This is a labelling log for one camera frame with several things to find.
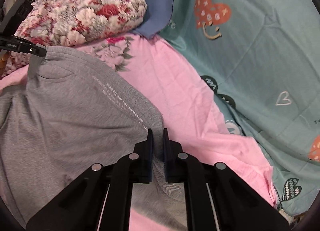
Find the pink floral bed sheet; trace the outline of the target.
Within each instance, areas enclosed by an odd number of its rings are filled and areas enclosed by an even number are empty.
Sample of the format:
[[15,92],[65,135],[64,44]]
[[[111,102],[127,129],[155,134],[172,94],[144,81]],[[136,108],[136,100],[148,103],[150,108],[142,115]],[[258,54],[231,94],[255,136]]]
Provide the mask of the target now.
[[[99,59],[116,72],[123,63],[120,51],[125,41],[108,48],[105,41],[75,48]],[[257,142],[229,132],[225,117],[215,103],[214,93],[186,59],[161,38],[153,40],[133,36],[131,58],[126,68],[116,72],[143,94],[161,113],[163,129],[170,139],[198,160],[215,164],[223,161],[246,181],[271,206],[277,203],[272,183],[272,167]],[[5,87],[25,85],[29,66],[1,80]],[[140,214],[132,207],[131,230],[172,230]]]

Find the teal heart-print quilt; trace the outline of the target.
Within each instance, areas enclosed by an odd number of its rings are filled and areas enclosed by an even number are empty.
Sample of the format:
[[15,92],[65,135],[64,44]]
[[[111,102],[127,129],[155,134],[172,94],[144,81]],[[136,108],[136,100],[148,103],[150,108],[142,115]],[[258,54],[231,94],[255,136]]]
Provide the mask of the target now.
[[161,36],[256,139],[290,216],[319,193],[319,12],[312,0],[174,0]]

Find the red floral rolled quilt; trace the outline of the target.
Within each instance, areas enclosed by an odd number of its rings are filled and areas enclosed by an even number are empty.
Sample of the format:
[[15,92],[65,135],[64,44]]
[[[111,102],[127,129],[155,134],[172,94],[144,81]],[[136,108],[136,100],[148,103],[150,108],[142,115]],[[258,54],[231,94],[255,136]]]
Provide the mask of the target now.
[[79,46],[139,26],[146,0],[37,0],[15,36],[43,46]]

